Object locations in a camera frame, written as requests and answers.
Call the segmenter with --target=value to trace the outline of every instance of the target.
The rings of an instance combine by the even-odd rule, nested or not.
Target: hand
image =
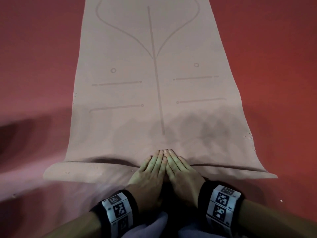
[[[163,150],[157,150],[153,157],[148,157],[125,188],[135,198],[139,213],[153,210],[161,205],[159,196],[167,164],[167,158],[163,158],[163,154]]]
[[[198,196],[205,179],[181,156],[170,149],[164,150],[167,157],[166,173],[176,195],[189,206],[198,207]]]

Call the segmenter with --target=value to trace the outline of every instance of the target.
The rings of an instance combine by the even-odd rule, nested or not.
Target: red floor
[[[236,185],[317,221],[317,0],[210,3],[257,155],[279,177]],[[68,144],[83,8],[84,0],[0,0],[5,237],[40,236],[91,205],[81,194],[96,185],[42,181]]]

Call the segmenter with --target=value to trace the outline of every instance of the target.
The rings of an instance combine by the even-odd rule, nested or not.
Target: finger
[[[185,168],[184,164],[179,160],[179,158],[176,156],[176,154],[174,153],[174,151],[172,149],[170,149],[168,151],[168,153],[171,155],[172,159],[174,160],[175,164],[177,165],[177,167],[183,171],[183,170],[187,170],[187,168]]]
[[[175,178],[175,174],[168,163],[166,164],[166,173],[170,181]]]
[[[139,171],[144,171],[147,167],[147,164],[149,163],[149,161],[151,160],[151,156],[147,157],[143,163],[141,164]]]
[[[164,157],[163,160],[162,160],[162,164],[161,164],[161,167],[159,169],[159,172],[158,172],[158,177],[159,178],[164,178],[164,175],[165,175],[165,172],[166,172],[166,165],[167,165],[167,158]]]
[[[152,170],[152,174],[157,175],[159,173],[159,170],[161,168],[161,164],[162,164],[162,160],[163,160],[163,150],[160,150],[159,154],[158,154],[158,158],[156,159],[154,168]]]
[[[183,163],[185,168],[192,169],[192,167],[187,163],[187,161],[182,156],[178,156],[178,159]]]
[[[156,160],[158,158],[158,155],[159,155],[159,150],[155,151],[145,171],[148,171],[150,173],[152,172],[154,165],[156,163]]]
[[[167,158],[167,162],[168,162],[170,168],[172,169],[172,171],[174,172],[174,174],[175,174],[176,172],[179,172],[180,169],[179,169],[179,168],[177,167],[177,165],[175,164],[173,158],[171,157],[171,155],[170,155],[170,153],[168,152],[167,149],[164,150],[164,154],[165,154],[165,156],[166,156],[166,158]]]

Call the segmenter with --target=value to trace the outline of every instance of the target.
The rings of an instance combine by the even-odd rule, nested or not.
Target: wristband
[[[199,193],[198,210],[207,218],[214,232],[233,237],[243,200],[244,195],[229,184],[207,181]]]
[[[132,194],[119,190],[112,197],[100,201],[90,211],[101,223],[101,236],[117,238],[122,236],[138,218],[138,206]]]

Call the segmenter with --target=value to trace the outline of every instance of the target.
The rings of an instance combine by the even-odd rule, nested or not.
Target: forearm
[[[93,212],[88,212],[75,220],[72,220],[43,238],[99,238],[101,225],[98,217]]]
[[[244,200],[238,224],[241,229],[258,237],[316,237],[317,224],[269,209],[249,200]]]

